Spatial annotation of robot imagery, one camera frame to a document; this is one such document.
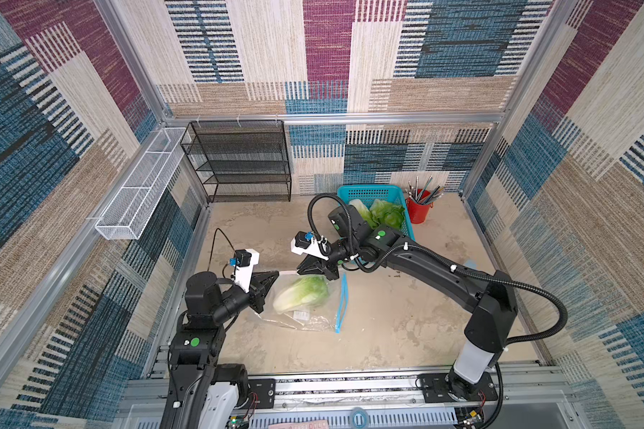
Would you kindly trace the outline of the chinese cabbage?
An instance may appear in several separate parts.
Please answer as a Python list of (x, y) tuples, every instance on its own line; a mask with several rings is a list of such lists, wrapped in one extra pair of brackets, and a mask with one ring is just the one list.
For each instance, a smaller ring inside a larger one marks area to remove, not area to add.
[(396, 230), (401, 230), (404, 224), (404, 207), (386, 200), (375, 199), (370, 207), (379, 225), (387, 225)]
[(358, 211), (361, 218), (368, 223), (370, 228), (375, 229), (379, 226), (374, 214), (372, 214), (370, 209), (360, 199), (350, 200), (349, 205)]

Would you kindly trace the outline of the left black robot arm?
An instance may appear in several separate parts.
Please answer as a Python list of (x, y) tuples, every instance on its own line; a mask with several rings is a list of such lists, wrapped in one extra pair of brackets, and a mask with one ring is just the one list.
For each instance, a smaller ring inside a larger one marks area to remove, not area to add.
[(243, 364), (220, 364), (228, 322), (245, 309), (264, 310), (277, 271), (254, 273), (250, 289), (212, 272), (186, 282), (186, 311), (168, 354), (169, 387), (162, 428), (226, 428), (234, 409), (252, 404)]

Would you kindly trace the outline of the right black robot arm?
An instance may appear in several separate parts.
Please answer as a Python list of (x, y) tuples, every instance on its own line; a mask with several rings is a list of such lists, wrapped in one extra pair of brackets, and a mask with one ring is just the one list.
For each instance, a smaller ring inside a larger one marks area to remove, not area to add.
[[(370, 223), (353, 205), (331, 195), (337, 204), (328, 219), (339, 238), (331, 242), (313, 221), (307, 232), (297, 232), (291, 251), (302, 255), (299, 275), (339, 277), (339, 267), (354, 262), (363, 273), (392, 268), (439, 291), (470, 313), (465, 326), (465, 344), (451, 366), (445, 383), (454, 400), (476, 400), (486, 371), (497, 364), (504, 349), (515, 343), (540, 341), (558, 334), (568, 321), (565, 304), (549, 291), (515, 282), (503, 272), (494, 275), (459, 265), (420, 245), (401, 230), (386, 223)], [(515, 291), (527, 291), (556, 307), (558, 320), (536, 334), (511, 336), (518, 316)]]

